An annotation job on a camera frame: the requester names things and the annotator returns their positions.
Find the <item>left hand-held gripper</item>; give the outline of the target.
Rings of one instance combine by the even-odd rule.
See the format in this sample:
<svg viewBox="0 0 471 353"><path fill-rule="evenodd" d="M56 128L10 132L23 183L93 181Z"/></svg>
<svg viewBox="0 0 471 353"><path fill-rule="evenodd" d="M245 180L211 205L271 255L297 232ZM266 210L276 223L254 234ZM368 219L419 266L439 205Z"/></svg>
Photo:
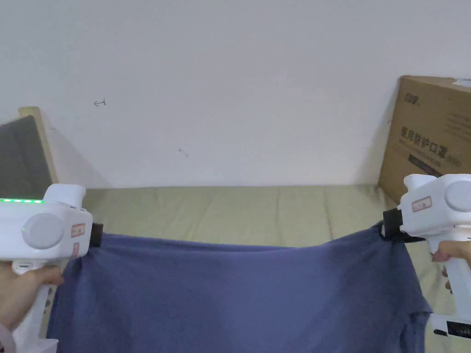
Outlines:
<svg viewBox="0 0 471 353"><path fill-rule="evenodd" d="M75 184L53 184L40 200L2 198L0 258L19 275L99 247L103 226L83 208L86 190Z"/></svg>

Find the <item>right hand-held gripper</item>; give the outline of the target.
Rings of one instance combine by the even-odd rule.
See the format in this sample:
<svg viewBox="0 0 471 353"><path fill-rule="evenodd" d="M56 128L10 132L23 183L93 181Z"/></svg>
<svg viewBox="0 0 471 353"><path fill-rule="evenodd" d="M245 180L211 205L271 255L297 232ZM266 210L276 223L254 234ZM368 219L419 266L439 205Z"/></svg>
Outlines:
<svg viewBox="0 0 471 353"><path fill-rule="evenodd" d="M383 213L380 238L393 244L427 241L430 252L441 241L470 241L471 176L411 174L396 208Z"/></svg>

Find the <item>person's right hand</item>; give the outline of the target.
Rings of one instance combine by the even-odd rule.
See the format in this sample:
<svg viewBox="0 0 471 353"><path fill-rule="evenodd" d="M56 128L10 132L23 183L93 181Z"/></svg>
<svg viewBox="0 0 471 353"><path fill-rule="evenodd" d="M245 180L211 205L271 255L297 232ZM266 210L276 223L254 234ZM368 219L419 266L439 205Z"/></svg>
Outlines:
<svg viewBox="0 0 471 353"><path fill-rule="evenodd" d="M464 260L471 268L471 242L470 241L441 241L438 249L432 255L433 262L447 262L450 259Z"/></svg>

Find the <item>person's left hand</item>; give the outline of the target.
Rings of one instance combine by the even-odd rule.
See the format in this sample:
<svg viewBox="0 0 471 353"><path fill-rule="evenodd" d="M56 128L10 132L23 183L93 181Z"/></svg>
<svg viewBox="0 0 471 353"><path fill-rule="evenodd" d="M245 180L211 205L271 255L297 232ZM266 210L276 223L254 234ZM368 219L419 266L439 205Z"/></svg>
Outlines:
<svg viewBox="0 0 471 353"><path fill-rule="evenodd" d="M0 323L13 331L33 306L44 285L59 286L64 282L61 268L46 266L18 275L11 262L0 263Z"/></svg>

